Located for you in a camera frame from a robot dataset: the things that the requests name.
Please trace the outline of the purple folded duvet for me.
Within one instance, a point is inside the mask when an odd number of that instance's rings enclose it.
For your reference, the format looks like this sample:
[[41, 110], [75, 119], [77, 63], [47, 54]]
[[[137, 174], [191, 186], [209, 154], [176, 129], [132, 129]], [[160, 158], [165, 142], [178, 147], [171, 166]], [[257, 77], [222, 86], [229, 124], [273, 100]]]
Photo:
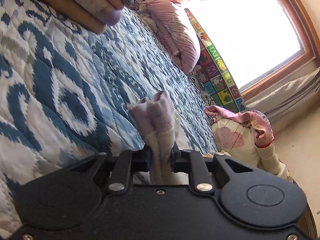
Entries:
[[200, 58], [200, 44], [187, 13], [175, 0], [146, 0], [138, 13], [158, 37], [174, 63], [185, 74]]

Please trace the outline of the grey curtain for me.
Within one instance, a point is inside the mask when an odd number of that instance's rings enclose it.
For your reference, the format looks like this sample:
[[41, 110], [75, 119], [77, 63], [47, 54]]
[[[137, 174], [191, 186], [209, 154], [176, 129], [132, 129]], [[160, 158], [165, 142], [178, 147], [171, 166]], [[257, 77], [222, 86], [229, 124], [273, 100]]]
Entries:
[[249, 110], [258, 110], [268, 117], [276, 134], [295, 121], [308, 116], [317, 105], [319, 105], [319, 68], [246, 101]]

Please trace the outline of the cream pink bundled comforter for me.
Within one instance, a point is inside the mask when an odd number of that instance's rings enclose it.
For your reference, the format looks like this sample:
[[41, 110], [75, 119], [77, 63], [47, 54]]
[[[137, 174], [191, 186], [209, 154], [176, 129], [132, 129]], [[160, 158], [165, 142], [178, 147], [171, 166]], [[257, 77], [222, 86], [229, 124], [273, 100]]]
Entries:
[[265, 114], [252, 110], [234, 113], [219, 106], [208, 106], [212, 133], [219, 152], [292, 182], [287, 166], [276, 154], [274, 134]]

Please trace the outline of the dark wooden headboard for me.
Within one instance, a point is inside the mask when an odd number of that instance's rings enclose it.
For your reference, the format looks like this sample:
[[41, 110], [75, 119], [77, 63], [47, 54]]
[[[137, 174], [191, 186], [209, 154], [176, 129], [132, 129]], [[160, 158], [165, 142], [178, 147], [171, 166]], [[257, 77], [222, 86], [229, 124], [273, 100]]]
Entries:
[[311, 239], [318, 238], [316, 222], [314, 220], [309, 204], [307, 204], [306, 210], [304, 211], [302, 217], [298, 222], [298, 227]]

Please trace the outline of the white lilac folded garment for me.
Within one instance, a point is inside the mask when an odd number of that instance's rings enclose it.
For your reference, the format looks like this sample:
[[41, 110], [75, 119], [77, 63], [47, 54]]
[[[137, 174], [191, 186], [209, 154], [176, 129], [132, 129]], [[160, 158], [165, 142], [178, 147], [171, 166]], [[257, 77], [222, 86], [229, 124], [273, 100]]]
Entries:
[[108, 2], [96, 2], [95, 0], [74, 1], [106, 25], [115, 25], [121, 18], [121, 10], [115, 9]]

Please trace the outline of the blue white patterned quilt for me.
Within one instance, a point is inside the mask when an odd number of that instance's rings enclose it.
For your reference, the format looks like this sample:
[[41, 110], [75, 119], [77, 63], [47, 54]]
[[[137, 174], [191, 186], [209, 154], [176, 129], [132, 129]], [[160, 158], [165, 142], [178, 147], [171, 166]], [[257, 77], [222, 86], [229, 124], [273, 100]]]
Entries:
[[143, 141], [128, 106], [166, 90], [189, 147], [216, 151], [204, 105], [136, 12], [94, 34], [41, 0], [1, 0], [1, 237], [21, 226], [23, 184]]

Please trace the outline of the colourful alphabet foam mat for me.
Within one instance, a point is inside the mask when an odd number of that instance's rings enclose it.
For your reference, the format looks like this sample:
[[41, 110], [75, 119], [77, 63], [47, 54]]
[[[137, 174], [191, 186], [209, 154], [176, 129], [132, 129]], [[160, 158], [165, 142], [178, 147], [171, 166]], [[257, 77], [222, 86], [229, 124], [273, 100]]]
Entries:
[[185, 12], [200, 44], [200, 58], [188, 74], [206, 106], [217, 105], [234, 113], [247, 110], [244, 100], [216, 46], [191, 11]]

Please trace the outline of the tan folded garment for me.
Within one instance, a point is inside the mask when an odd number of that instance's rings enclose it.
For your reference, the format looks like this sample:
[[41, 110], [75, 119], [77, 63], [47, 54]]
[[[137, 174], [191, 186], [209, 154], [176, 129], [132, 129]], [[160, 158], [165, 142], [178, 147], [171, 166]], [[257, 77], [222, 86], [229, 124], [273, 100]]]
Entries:
[[49, 4], [60, 14], [65, 15], [74, 22], [80, 24], [86, 29], [96, 33], [102, 34], [106, 30], [106, 24], [92, 16], [83, 7], [78, 5], [73, 0], [43, 0]]

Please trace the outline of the white floral purple-trim garment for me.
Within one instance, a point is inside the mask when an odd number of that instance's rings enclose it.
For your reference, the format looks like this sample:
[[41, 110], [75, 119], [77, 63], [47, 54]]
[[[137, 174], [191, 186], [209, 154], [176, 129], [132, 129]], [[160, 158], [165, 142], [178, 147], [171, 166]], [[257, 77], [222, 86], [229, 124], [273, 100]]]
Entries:
[[167, 91], [156, 93], [152, 100], [140, 99], [129, 106], [129, 116], [143, 141], [152, 150], [150, 181], [153, 185], [187, 185], [188, 175], [171, 170], [170, 155], [174, 144], [190, 149], [188, 138], [181, 128], [180, 115]]

